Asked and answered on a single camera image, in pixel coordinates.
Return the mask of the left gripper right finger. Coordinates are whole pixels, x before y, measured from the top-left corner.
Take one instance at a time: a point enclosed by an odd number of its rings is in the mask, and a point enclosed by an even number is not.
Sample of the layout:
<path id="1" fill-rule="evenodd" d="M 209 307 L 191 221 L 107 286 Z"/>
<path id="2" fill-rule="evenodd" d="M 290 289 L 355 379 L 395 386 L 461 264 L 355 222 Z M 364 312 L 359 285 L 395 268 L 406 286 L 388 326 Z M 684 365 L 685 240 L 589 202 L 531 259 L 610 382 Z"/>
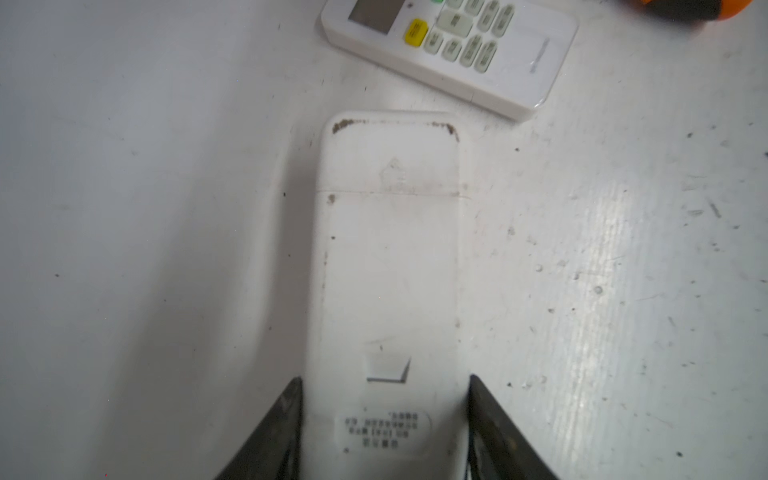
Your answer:
<path id="1" fill-rule="evenodd" d="M 467 479 L 557 480 L 479 376 L 470 376 Z"/>

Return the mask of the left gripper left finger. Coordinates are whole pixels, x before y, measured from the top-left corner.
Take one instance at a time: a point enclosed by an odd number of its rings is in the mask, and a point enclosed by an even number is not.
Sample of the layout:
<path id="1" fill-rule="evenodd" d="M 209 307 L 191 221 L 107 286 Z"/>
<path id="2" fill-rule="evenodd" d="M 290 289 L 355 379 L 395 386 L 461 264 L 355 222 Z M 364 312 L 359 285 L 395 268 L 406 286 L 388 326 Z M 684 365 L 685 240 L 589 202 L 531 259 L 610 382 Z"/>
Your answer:
<path id="1" fill-rule="evenodd" d="M 296 480 L 300 477 L 303 383 L 289 381 L 216 480 Z"/>

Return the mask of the orange black screwdriver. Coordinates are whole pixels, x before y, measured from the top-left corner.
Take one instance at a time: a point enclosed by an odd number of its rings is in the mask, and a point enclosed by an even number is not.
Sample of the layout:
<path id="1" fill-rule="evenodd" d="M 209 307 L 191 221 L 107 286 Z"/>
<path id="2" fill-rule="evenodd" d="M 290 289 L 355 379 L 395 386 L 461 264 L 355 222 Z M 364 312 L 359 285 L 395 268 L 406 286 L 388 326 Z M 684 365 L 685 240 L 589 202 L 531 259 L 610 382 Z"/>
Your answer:
<path id="1" fill-rule="evenodd" d="M 643 10 L 668 20 L 710 22 L 730 19 L 752 3 L 751 0 L 639 0 Z"/>

